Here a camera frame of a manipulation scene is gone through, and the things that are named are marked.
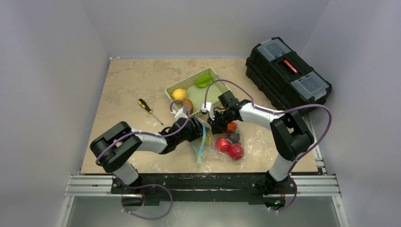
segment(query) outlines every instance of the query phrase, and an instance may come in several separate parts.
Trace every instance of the red apple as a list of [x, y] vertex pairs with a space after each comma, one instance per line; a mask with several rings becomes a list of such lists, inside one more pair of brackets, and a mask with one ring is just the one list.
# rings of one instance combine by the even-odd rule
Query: red apple
[[234, 161], [240, 160], [244, 156], [244, 149], [239, 144], [233, 144], [227, 149], [227, 154]]
[[235, 122], [230, 122], [227, 125], [227, 131], [225, 133], [232, 133], [238, 128], [238, 125]]
[[226, 152], [230, 147], [230, 141], [226, 138], [220, 137], [217, 139], [215, 146], [218, 151]]

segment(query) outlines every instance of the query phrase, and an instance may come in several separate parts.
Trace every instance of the wall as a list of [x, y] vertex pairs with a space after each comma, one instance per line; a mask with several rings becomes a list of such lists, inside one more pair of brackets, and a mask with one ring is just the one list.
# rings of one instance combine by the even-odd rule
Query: wall
[[109, 56], [246, 57], [281, 36], [301, 51], [329, 0], [82, 0]]
[[[399, 226], [401, 5], [331, 0], [301, 56], [333, 85], [321, 145], [351, 226]], [[326, 116], [316, 113], [319, 133]]]
[[0, 226], [53, 227], [108, 58], [79, 0], [0, 2]]

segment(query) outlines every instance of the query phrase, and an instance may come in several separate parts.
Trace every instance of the yellow and black screwdriver handle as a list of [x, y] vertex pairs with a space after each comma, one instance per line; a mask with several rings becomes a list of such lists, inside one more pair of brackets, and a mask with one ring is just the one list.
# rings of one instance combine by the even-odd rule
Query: yellow and black screwdriver handle
[[139, 103], [140, 106], [142, 106], [142, 108], [144, 108], [145, 110], [147, 110], [147, 112], [148, 112], [149, 114], [152, 113], [152, 110], [150, 109], [150, 107], [148, 106], [148, 104], [146, 104], [146, 102], [143, 101], [143, 99], [141, 99], [141, 98], [138, 99], [138, 103]]

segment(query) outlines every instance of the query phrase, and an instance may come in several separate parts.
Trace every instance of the table top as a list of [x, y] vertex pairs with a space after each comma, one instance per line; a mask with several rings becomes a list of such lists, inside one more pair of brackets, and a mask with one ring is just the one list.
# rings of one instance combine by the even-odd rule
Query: table top
[[[100, 97], [81, 173], [104, 173], [103, 168], [95, 164], [96, 158], [89, 149], [89, 144], [118, 122], [125, 121], [137, 130], [153, 133], [171, 126], [175, 119], [170, 113], [170, 102], [165, 89], [207, 68], [213, 68], [223, 79], [239, 84], [254, 97], [256, 104], [274, 109], [266, 96], [245, 75], [245, 59], [113, 59]], [[249, 99], [241, 90], [228, 86], [239, 100]], [[139, 98], [147, 102], [165, 126], [139, 106]], [[136, 151], [129, 162], [139, 173], [267, 171], [278, 154], [271, 131], [250, 122], [238, 122], [238, 127], [243, 136], [245, 151], [244, 157], [238, 161], [221, 160], [209, 151], [202, 163], [197, 164], [196, 153], [186, 141], [166, 155]], [[316, 172], [313, 153], [301, 159], [293, 171]]]

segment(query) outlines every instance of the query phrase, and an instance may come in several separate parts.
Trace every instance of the green plastic basket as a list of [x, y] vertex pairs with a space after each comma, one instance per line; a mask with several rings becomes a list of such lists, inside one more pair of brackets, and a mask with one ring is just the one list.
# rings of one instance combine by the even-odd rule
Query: green plastic basket
[[[212, 68], [205, 69], [202, 72], [199, 72], [191, 77], [188, 77], [187, 79], [181, 80], [180, 82], [166, 88], [165, 92], [170, 102], [173, 101], [171, 94], [176, 89], [181, 88], [187, 90], [186, 98], [191, 100], [193, 104], [193, 113], [191, 114], [191, 116], [199, 117], [201, 115], [201, 105], [205, 101], [205, 93], [207, 87], [197, 87], [195, 83], [199, 77], [204, 75], [211, 75], [213, 77], [213, 80], [221, 79], [221, 77]], [[207, 101], [213, 103], [214, 107], [221, 106], [218, 97], [224, 92], [227, 92], [229, 90], [230, 88], [227, 86], [225, 82], [222, 81], [216, 82], [212, 84], [212, 86], [209, 89]], [[180, 107], [181, 104], [173, 104], [173, 108], [175, 110], [178, 110]]]

